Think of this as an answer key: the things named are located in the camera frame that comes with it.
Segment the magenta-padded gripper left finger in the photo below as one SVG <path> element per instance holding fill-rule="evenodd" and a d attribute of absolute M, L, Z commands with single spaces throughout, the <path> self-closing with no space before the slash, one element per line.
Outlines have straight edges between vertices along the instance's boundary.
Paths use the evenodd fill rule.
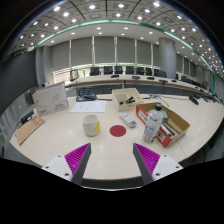
<path fill-rule="evenodd" d="M 91 155 L 91 144 L 87 143 L 66 155 L 57 155 L 42 167 L 56 176 L 80 185 Z"/>

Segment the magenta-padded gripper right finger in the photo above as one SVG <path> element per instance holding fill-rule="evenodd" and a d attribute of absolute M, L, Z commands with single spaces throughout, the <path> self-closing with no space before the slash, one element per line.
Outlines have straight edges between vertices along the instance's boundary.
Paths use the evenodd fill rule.
<path fill-rule="evenodd" d="M 145 185 L 182 169 L 168 154 L 159 155 L 137 143 L 133 144 L 133 154 Z"/>

